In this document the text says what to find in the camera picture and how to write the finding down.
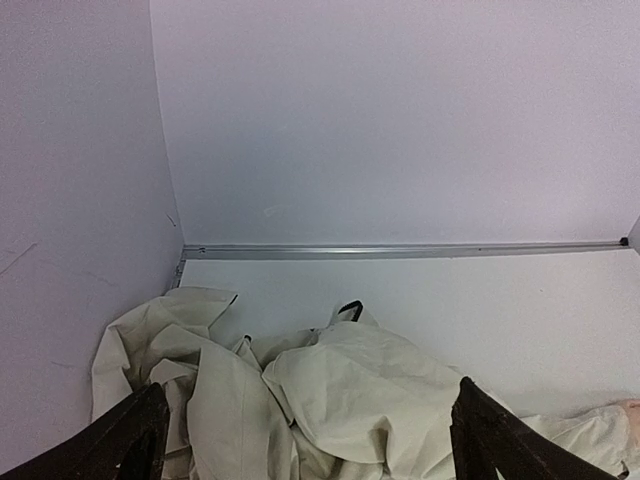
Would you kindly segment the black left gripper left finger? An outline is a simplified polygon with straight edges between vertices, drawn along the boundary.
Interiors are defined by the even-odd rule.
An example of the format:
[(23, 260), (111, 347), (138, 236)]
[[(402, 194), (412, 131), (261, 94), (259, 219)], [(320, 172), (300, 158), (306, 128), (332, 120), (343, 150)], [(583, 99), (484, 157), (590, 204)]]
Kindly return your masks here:
[(169, 426), (163, 388), (127, 396), (87, 428), (1, 475), (3, 479), (160, 479)]

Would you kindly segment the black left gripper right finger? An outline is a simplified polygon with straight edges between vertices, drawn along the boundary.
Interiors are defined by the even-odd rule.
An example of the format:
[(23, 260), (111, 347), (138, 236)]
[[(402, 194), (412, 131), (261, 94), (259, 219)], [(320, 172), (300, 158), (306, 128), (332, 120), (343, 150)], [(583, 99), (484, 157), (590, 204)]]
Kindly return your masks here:
[(452, 407), (457, 479), (606, 480), (613, 476), (526, 426), (464, 377)]

